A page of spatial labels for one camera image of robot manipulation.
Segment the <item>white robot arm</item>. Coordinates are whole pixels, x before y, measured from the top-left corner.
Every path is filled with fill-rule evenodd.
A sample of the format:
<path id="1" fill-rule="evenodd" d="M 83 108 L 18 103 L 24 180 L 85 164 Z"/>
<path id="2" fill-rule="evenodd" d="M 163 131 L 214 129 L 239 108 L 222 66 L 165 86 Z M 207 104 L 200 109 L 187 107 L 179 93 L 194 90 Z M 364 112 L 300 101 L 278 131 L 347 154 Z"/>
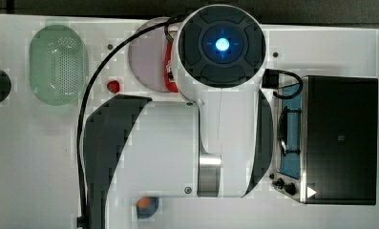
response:
<path id="1" fill-rule="evenodd" d="M 138 229 L 161 198 L 244 198 L 267 173 L 267 46 L 245 10 L 211 5 L 175 36 L 172 98 L 118 94 L 86 120 L 85 229 Z"/>

